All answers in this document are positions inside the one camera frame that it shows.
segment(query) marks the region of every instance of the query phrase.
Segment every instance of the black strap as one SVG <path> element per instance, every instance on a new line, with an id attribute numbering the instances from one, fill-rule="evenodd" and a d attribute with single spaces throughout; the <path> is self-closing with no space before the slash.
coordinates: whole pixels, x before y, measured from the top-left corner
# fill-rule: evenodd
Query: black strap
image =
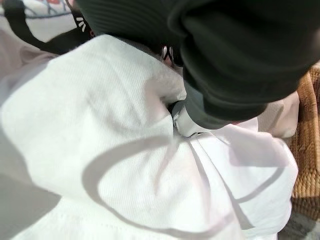
<path id="1" fill-rule="evenodd" d="M 14 32 L 14 34 L 19 37 L 21 40 L 25 41 L 28 44 L 31 44 L 40 50 L 62 55 L 70 50 L 76 48 L 77 46 L 85 43 L 93 37 L 93 34 L 90 33 L 90 27 L 87 22 L 85 22 L 87 26 L 87 30 L 89 32 L 82 32 L 83 28 L 74 28 L 68 32 L 62 33 L 48 42 L 43 42 L 37 39 L 29 29 L 29 26 L 26 22 L 26 6 L 21 0 L 4 0 L 2 3 L 4 9 L 4 16 L 6 17 L 9 25 Z M 73 7 L 68 3 L 68 6 L 71 9 L 72 14 L 76 14 L 77 11 L 73 10 Z M 77 13 L 73 15 L 75 18 L 80 18 L 81 13 Z"/>

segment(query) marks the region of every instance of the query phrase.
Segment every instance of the white logo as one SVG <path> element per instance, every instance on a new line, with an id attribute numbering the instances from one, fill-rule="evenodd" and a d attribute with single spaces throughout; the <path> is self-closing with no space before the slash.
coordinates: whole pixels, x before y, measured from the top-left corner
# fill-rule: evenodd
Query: white logo
<path id="1" fill-rule="evenodd" d="M 86 24 L 85 24 L 85 22 L 84 22 L 84 18 L 83 18 L 83 17 L 77 17 L 76 20 L 77 20 L 78 22 L 80 22 L 80 23 L 78 24 L 78 26 L 79 26 L 79 27 L 82 26 L 82 32 L 84 33 L 84 32 L 85 32 L 85 29 L 86 29 Z"/>

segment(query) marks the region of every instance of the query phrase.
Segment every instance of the white garment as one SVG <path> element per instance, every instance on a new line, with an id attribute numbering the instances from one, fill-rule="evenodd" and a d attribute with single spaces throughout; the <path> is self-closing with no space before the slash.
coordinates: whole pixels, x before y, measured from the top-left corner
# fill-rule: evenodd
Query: white garment
<path id="1" fill-rule="evenodd" d="M 282 100 L 269 103 L 257 117 L 259 131 L 271 133 L 275 138 L 291 138 L 297 130 L 299 103 L 297 91 Z"/>
<path id="2" fill-rule="evenodd" d="M 179 136 L 183 80 L 154 57 L 103 35 L 30 71 L 0 80 L 0 239 L 269 240 L 288 221 L 283 141 L 256 118 Z"/>

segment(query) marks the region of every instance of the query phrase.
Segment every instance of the grey curved line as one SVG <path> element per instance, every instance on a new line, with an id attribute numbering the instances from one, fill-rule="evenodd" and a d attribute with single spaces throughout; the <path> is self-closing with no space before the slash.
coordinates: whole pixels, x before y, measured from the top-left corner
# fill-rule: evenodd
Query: grey curved line
<path id="1" fill-rule="evenodd" d="M 145 139 L 132 141 L 129 143 L 117 146 L 102 155 L 98 156 L 90 165 L 84 170 L 82 175 L 82 184 L 87 194 L 97 204 L 103 206 L 118 219 L 126 224 L 134 226 L 139 229 L 152 231 L 160 234 L 171 235 L 176 238 L 184 239 L 207 239 L 221 232 L 227 225 L 229 225 L 235 218 L 234 214 L 230 212 L 219 223 L 215 224 L 208 231 L 205 232 L 188 232 L 174 228 L 161 229 L 153 228 L 145 225 L 138 224 L 129 220 L 117 212 L 114 208 L 107 205 L 100 197 L 98 192 L 98 184 L 100 179 L 105 175 L 116 163 L 123 161 L 125 158 L 140 153 L 143 150 L 151 150 L 165 146 L 170 143 L 170 139 L 166 136 L 154 136 Z"/>
<path id="2" fill-rule="evenodd" d="M 247 196 L 241 197 L 236 199 L 235 201 L 238 204 L 245 203 L 247 201 L 250 201 L 251 199 L 258 196 L 263 190 L 265 190 L 267 187 L 269 187 L 271 184 L 273 184 L 284 172 L 283 168 L 278 168 L 271 177 L 269 177 L 265 182 L 263 182 L 260 186 L 258 186 L 255 190 L 253 190 L 250 194 Z"/>

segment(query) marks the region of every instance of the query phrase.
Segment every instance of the white cloth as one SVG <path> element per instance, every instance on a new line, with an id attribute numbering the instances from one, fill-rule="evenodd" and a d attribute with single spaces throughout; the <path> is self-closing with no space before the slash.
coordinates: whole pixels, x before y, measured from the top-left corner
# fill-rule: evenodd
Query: white cloth
<path id="1" fill-rule="evenodd" d="M 271 133 L 275 138 L 291 138 L 297 130 L 299 103 L 297 91 L 282 100 L 269 103 L 257 117 L 259 131 Z"/>
<path id="2" fill-rule="evenodd" d="M 270 240 L 288 221 L 284 142 L 256 118 L 179 136 L 183 80 L 154 57 L 103 35 L 28 66 L 0 80 L 0 239 Z"/>

